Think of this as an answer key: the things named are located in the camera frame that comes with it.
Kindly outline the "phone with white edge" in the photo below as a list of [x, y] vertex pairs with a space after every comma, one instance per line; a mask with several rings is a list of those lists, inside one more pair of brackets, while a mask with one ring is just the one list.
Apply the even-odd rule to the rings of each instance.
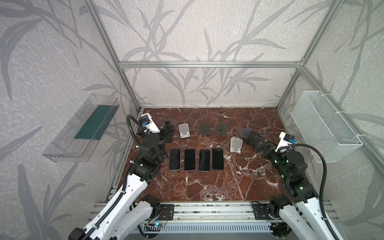
[[184, 170], [194, 171], [196, 169], [196, 151], [195, 149], [185, 150]]

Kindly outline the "black phone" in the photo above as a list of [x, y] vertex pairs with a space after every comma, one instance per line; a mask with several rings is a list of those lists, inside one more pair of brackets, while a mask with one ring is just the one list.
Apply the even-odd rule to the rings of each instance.
[[209, 172], [210, 171], [210, 159], [211, 153], [208, 149], [201, 149], [199, 155], [199, 171]]
[[214, 170], [224, 169], [224, 151], [222, 148], [212, 149], [212, 167]]

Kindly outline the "grey purple phone stand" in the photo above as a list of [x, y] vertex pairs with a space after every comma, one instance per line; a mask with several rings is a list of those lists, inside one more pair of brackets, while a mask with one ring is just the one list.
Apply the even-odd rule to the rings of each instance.
[[253, 131], [254, 130], [250, 128], [243, 128], [240, 130], [240, 133], [243, 139], [247, 139]]

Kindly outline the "white silver phone stand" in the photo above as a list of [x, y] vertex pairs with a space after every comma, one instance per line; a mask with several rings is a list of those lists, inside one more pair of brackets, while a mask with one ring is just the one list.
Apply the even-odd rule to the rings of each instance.
[[240, 154], [243, 146], [243, 140], [237, 137], [231, 138], [230, 152]]

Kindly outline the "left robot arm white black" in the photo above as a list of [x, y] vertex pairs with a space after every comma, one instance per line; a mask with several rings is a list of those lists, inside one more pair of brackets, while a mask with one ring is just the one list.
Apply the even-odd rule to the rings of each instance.
[[144, 221], [161, 216], [161, 202], [146, 195], [135, 205], [136, 198], [148, 187], [167, 157], [165, 144], [173, 140], [175, 128], [165, 117], [158, 129], [149, 114], [138, 120], [127, 115], [127, 124], [139, 149], [124, 176], [124, 183], [107, 205], [84, 228], [75, 228], [70, 240], [123, 240]]

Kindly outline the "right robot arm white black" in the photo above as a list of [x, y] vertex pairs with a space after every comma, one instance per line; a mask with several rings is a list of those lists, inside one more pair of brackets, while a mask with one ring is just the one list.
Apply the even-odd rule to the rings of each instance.
[[[247, 144], [277, 170], [287, 192], [269, 199], [268, 214], [273, 219], [283, 220], [288, 231], [294, 232], [300, 240], [342, 240], [342, 234], [324, 206], [328, 172], [325, 158], [315, 147], [298, 143], [292, 135], [282, 132], [279, 138], [279, 143], [275, 145], [252, 131], [247, 139]], [[308, 166], [304, 156], [295, 151], [297, 147], [310, 149], [320, 157], [323, 175], [319, 191], [305, 178]]]

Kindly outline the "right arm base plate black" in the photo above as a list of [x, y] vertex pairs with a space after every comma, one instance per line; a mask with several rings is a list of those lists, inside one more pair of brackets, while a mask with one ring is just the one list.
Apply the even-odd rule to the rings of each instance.
[[256, 220], [280, 220], [281, 218], [269, 208], [270, 204], [254, 201], [251, 203]]

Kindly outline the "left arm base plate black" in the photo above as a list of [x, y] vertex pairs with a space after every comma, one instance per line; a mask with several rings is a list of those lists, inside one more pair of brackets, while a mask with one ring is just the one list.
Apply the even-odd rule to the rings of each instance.
[[156, 221], [172, 221], [175, 213], [175, 205], [173, 204], [160, 204], [153, 209], [150, 217], [151, 220]]

